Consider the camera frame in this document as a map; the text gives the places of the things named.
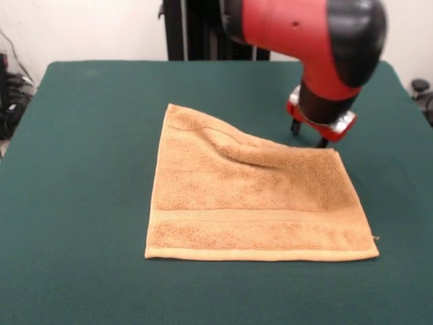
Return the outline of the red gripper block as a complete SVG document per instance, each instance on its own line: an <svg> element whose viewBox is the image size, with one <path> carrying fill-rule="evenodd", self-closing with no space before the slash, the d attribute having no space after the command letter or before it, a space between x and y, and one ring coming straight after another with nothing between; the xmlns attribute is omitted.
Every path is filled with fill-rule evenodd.
<svg viewBox="0 0 433 325"><path fill-rule="evenodd" d="M303 124L312 127L321 136L317 148L327 148L329 142L340 141L357 121L357 115L352 111L348 111L339 116L337 120L330 125L314 123L301 113L298 99L288 100L287 111L292 117L292 125L290 128L292 135L298 135Z"/></svg>

